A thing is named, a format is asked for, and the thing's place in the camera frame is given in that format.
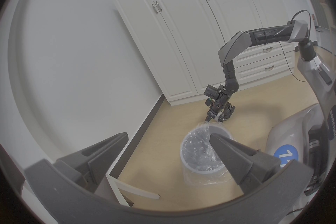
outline dark blue logo label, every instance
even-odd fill
[[[284,167],[290,160],[296,159],[299,160],[299,153],[297,152],[296,148],[292,145],[283,145],[279,147],[274,156],[281,160],[280,167]]]
[[[336,121],[336,105],[333,106],[333,108],[330,110],[329,115],[328,115],[328,139],[331,141],[335,138],[336,136],[336,126],[335,126],[335,121]]]

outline robotic arm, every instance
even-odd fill
[[[316,53],[309,40],[308,24],[302,20],[289,21],[287,25],[260,28],[240,31],[236,33],[219,51],[220,64],[225,74],[225,86],[220,85],[215,88],[208,85],[204,95],[209,98],[205,104],[210,107],[205,121],[210,121],[223,110],[218,121],[225,121],[231,117],[235,106],[232,106],[228,100],[233,93],[239,89],[239,84],[235,75],[233,58],[238,56],[248,47],[273,43],[278,41],[299,42],[301,57],[306,61],[312,60]]]

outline cabinet base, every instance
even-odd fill
[[[241,84],[241,85],[239,85],[239,91],[245,90],[245,89],[248,89],[248,88],[251,88],[251,87],[255,87],[255,86],[258,86],[258,85],[261,85],[261,84],[265,84],[267,82],[282,78],[282,77],[287,76],[287,75],[292,75],[291,71],[289,69],[286,70],[286,71],[277,73],[275,75],[272,75],[272,76],[267,76],[267,77],[262,78],[262,79],[258,79],[258,80],[254,80],[254,81],[249,82],[249,83]],[[196,101],[205,100],[205,99],[207,99],[207,96],[205,96],[203,94],[200,94],[200,95],[195,95],[195,96],[171,101],[169,103],[170,103],[171,106],[174,106],[174,105],[186,104],[186,103],[196,102]]]

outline white cabinet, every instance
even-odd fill
[[[236,32],[287,22],[281,0],[115,0],[121,17],[170,104],[204,98],[225,84],[218,50]],[[282,43],[290,68],[294,45]],[[290,74],[280,43],[234,60],[240,89]]]
[[[115,5],[167,100],[197,95],[179,48],[154,2],[115,0]]]

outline drawer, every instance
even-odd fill
[[[281,45],[285,53],[293,51],[295,47],[295,43],[281,42]],[[236,68],[241,67],[246,64],[258,62],[273,56],[283,54],[283,51],[279,42],[259,45],[257,47],[249,47],[233,59],[233,64]]]
[[[293,68],[295,63],[294,51],[287,52],[285,55],[289,67]],[[236,68],[236,77],[239,84],[244,84],[266,78],[286,70],[288,70],[286,59],[283,54],[280,54]]]

